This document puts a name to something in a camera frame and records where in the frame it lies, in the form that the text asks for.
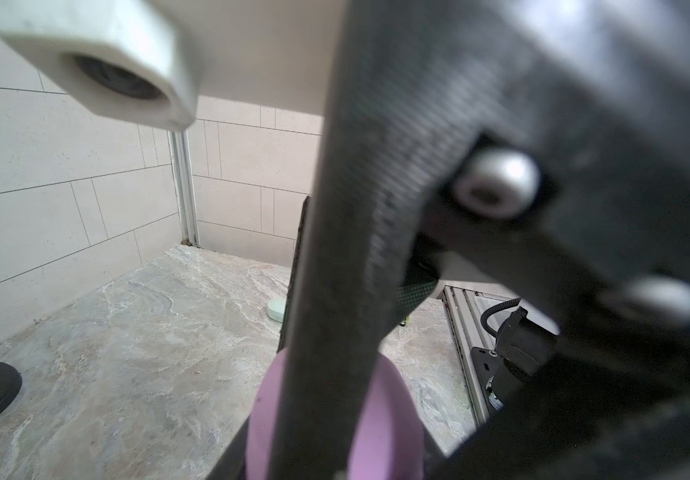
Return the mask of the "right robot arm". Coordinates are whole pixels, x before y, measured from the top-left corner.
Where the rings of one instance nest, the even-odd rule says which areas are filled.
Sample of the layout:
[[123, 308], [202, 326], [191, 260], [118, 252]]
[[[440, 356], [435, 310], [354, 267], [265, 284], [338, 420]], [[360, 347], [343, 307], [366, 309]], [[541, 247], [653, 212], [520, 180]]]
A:
[[351, 1], [268, 475], [349, 470], [422, 239], [518, 309], [436, 479], [690, 479], [690, 1]]

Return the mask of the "purple earbud charging case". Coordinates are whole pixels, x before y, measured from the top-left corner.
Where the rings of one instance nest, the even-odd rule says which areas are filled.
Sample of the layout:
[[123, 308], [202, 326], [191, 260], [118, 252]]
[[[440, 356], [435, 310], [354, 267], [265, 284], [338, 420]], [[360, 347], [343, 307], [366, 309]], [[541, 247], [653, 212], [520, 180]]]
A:
[[[248, 423], [246, 476], [267, 477], [287, 351], [271, 363]], [[424, 430], [396, 366], [377, 357], [347, 463], [349, 479], [421, 479]]]

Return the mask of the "green earbud charging case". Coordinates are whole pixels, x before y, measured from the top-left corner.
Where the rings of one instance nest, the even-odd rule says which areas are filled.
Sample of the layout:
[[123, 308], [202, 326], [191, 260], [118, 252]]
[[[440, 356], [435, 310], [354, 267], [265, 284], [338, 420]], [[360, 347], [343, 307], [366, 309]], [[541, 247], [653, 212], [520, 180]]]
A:
[[286, 299], [275, 298], [270, 300], [266, 306], [267, 317], [275, 322], [282, 323], [285, 318]]

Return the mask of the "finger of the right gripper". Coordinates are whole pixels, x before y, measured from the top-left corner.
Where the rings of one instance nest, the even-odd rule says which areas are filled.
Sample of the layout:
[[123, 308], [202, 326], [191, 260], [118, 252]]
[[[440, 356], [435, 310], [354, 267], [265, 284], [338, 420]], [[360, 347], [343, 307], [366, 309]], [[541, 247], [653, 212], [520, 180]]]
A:
[[690, 479], [690, 1], [352, 1], [272, 479], [346, 470], [422, 240], [560, 328], [437, 479]]
[[298, 263], [299, 263], [300, 254], [302, 251], [302, 241], [303, 241], [303, 237], [304, 237], [304, 228], [305, 228], [307, 211], [308, 211], [308, 206], [309, 206], [310, 200], [311, 200], [311, 196], [308, 195], [304, 199], [304, 201], [302, 203], [302, 207], [301, 207], [300, 220], [299, 220], [298, 230], [297, 230], [297, 238], [295, 240], [294, 255], [293, 255], [293, 260], [292, 260], [289, 285], [288, 285], [287, 296], [286, 296], [285, 307], [284, 307], [284, 314], [283, 314], [283, 319], [282, 319], [282, 326], [280, 329], [280, 337], [279, 337], [278, 348], [277, 348], [278, 352], [283, 350], [286, 347], [286, 343], [287, 343], [287, 333], [289, 330], [289, 326], [291, 324], [290, 314], [291, 314], [291, 309], [292, 309], [292, 300], [294, 297], [297, 267], [298, 267]]

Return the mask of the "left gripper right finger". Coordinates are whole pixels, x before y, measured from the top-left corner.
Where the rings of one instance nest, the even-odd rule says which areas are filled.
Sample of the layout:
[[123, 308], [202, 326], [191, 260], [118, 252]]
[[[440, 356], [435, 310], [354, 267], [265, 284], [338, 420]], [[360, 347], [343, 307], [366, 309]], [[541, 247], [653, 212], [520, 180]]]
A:
[[431, 474], [446, 456], [427, 428], [423, 429], [423, 473]]

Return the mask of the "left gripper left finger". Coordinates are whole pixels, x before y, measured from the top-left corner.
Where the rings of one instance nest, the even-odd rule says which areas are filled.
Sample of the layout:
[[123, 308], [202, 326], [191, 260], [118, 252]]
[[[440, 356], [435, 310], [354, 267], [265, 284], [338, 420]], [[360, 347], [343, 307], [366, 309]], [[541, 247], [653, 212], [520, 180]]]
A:
[[246, 445], [248, 420], [245, 420], [216, 465], [206, 476], [207, 480], [246, 480]]

